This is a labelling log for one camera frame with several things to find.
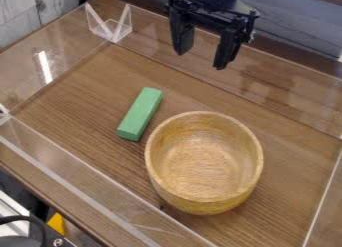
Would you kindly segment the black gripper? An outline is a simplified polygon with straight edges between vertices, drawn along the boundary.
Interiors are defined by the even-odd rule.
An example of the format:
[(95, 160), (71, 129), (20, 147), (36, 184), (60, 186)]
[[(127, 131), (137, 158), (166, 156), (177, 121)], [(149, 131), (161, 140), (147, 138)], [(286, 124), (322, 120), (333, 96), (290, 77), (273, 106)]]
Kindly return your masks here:
[(169, 0), (169, 15), (173, 46), (178, 55), (183, 55), (194, 46), (195, 27), (201, 26), (221, 32), (221, 41), (215, 52), (214, 67), (223, 70), (235, 60), (242, 35), (254, 31), (260, 12), (242, 0)]

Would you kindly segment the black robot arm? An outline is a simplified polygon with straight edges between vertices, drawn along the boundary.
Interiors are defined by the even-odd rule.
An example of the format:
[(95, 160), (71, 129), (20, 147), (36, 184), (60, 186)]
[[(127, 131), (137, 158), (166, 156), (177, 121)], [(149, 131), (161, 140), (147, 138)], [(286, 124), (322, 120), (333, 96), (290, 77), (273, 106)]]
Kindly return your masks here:
[(219, 35), (213, 66), (223, 70), (235, 60), (243, 43), (254, 37), (260, 12), (241, 0), (169, 0), (173, 47), (185, 55), (194, 47), (195, 27)]

